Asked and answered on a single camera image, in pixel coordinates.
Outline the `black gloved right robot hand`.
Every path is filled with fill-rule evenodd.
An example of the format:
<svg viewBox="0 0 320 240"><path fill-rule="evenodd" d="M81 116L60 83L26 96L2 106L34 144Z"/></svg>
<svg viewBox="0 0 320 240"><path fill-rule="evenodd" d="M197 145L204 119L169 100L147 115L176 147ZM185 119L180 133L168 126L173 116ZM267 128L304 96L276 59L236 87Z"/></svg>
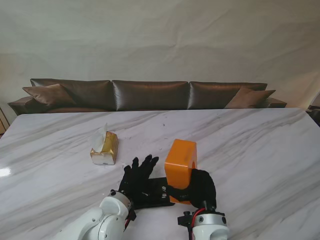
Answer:
<svg viewBox="0 0 320 240"><path fill-rule="evenodd" d="M193 168L187 188L178 189L168 186L167 194L179 202L189 201L195 208L217 208L216 187L210 174L205 170Z"/></svg>

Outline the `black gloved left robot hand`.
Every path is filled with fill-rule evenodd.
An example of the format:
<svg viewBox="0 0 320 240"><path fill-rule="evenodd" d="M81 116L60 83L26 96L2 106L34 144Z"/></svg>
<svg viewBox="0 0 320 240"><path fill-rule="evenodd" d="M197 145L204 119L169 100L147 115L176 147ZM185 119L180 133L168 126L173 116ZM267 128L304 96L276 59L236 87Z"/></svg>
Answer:
<svg viewBox="0 0 320 240"><path fill-rule="evenodd" d="M127 165L124 168L124 175L120 182L118 191L124 194L132 202L137 200L142 195L146 182L150 178L158 160L158 156L153 157L149 154L140 164L138 157L135 157L132 160L132 164Z"/></svg>

